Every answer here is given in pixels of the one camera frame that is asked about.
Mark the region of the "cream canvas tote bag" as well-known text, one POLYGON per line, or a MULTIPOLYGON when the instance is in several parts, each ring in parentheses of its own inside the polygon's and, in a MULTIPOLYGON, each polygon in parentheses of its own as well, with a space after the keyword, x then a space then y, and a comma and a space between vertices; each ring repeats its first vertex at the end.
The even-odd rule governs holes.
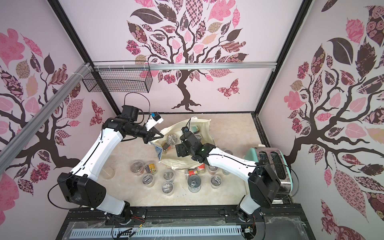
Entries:
POLYGON ((192 117, 162 129, 162 138, 151 141, 159 162, 173 170, 196 168, 208 162, 205 145, 215 146, 211 120, 192 117))

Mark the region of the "red label jar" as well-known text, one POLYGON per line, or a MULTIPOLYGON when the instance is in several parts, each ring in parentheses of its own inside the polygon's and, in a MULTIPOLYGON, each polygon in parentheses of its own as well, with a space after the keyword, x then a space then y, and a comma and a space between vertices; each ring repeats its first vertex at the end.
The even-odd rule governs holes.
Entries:
POLYGON ((195 168, 198 174, 203 174, 206 172, 206 165, 201 164, 200 166, 195 168))

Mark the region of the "yellow label jar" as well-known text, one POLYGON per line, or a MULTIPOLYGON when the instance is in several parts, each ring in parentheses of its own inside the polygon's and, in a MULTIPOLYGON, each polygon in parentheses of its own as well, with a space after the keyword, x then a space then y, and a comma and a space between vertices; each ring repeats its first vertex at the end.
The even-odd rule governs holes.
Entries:
POLYGON ((145 163, 144 169, 147 174, 154 175, 157 173, 156 163, 154 161, 145 163))

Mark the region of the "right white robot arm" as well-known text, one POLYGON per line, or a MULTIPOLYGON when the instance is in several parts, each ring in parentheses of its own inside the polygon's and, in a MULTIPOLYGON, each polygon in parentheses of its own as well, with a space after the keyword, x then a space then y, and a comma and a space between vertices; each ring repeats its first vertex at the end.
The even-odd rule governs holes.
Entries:
POLYGON ((215 145, 201 141, 190 131, 181 135, 181 143, 176 145, 178 157, 191 156, 192 160, 228 171, 248 183, 249 194, 239 207, 247 215, 258 208, 270 208, 281 182, 270 164, 261 164, 230 155, 215 145))

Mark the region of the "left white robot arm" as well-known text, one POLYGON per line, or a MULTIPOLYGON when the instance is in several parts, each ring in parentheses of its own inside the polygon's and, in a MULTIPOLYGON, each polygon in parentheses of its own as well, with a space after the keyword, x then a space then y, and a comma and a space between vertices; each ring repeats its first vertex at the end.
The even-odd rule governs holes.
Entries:
POLYGON ((109 195, 97 180, 112 151, 126 136, 141 138, 145 144, 163 137, 155 128, 163 118, 151 113, 147 121, 140 124, 137 122, 139 112, 139 108, 124 105, 120 115, 103 123, 99 137, 85 157, 69 173, 59 175, 58 186, 67 202, 119 218, 131 217, 130 204, 109 195))

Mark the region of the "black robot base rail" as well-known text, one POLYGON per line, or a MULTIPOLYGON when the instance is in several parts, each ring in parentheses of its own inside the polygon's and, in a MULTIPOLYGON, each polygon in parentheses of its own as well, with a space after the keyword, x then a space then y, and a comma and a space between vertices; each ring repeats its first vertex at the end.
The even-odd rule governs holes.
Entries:
POLYGON ((315 235, 299 204, 259 208, 245 219, 235 205, 132 207, 126 223, 97 211, 69 211, 56 236, 67 240, 72 229, 240 226, 241 237, 176 237, 156 240, 313 240, 315 235))

